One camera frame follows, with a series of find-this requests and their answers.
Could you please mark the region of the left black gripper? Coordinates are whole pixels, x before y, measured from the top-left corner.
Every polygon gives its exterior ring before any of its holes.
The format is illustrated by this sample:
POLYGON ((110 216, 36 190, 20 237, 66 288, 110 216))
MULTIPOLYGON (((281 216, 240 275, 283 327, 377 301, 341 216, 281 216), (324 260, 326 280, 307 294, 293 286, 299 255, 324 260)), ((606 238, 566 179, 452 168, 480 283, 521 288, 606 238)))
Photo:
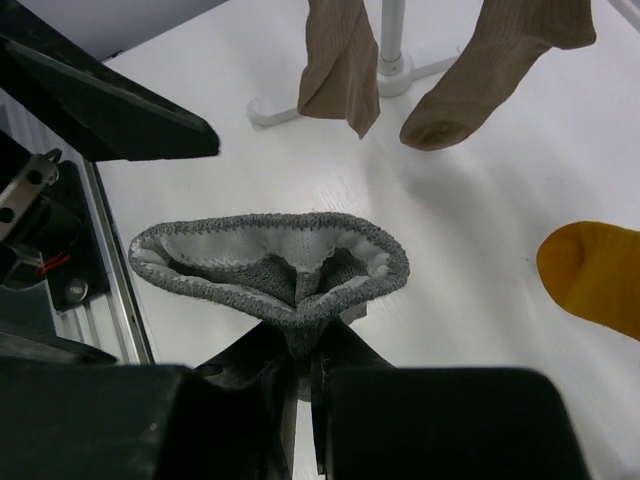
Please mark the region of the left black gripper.
MULTIPOLYGON (((35 20, 1 22, 1 87, 90 162, 216 156, 203 118, 97 61, 35 20)), ((62 151, 1 134, 1 285, 33 284, 72 259, 80 216, 54 198, 62 151)))

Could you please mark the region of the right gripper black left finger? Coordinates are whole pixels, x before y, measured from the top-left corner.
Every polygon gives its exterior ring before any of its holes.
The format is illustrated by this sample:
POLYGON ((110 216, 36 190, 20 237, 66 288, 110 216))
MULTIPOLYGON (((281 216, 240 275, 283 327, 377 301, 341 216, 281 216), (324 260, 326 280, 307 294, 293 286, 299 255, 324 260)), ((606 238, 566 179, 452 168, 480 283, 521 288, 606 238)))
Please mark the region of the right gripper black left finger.
POLYGON ((1 330, 5 479, 288 479, 296 378, 261 324, 196 368, 1 330))

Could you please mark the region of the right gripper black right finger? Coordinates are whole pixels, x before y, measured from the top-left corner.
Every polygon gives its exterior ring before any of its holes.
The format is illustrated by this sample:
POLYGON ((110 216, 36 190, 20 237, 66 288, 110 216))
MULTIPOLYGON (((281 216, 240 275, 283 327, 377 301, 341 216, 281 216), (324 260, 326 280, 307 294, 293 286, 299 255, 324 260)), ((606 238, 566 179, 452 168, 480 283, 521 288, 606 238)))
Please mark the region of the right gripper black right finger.
POLYGON ((329 479, 586 479, 563 399, 526 368, 398 368, 331 323, 311 354, 329 479))

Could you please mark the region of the maroon white striped sock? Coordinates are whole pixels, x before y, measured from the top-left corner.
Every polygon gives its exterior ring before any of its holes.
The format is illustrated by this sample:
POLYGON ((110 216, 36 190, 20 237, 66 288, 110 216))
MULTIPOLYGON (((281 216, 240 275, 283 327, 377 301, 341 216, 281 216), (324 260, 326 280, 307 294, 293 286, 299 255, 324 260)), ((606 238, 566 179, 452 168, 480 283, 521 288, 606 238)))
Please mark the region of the maroon white striped sock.
POLYGON ((379 49, 362 0, 310 0, 306 20, 307 65, 297 111, 344 120, 363 138, 380 114, 379 49))

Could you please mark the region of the mustard brown striped sock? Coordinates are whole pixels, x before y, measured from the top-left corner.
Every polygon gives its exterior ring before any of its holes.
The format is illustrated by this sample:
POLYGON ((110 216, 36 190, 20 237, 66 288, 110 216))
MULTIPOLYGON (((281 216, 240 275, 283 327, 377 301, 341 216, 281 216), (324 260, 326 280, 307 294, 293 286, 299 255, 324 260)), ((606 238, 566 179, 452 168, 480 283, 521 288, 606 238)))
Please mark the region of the mustard brown striped sock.
POLYGON ((579 221, 540 245, 537 270, 562 309, 625 336, 639 338, 639 233, 579 221))

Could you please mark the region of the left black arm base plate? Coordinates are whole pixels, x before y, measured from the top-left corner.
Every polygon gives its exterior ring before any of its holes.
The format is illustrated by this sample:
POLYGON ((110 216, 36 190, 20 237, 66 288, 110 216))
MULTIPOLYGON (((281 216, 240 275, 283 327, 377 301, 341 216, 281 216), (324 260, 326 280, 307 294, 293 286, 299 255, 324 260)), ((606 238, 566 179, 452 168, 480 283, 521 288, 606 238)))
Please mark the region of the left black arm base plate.
POLYGON ((58 180, 39 198, 44 217, 36 224, 35 248, 43 256, 38 273, 54 308, 68 311, 110 292, 95 228, 76 164, 58 164, 58 180))

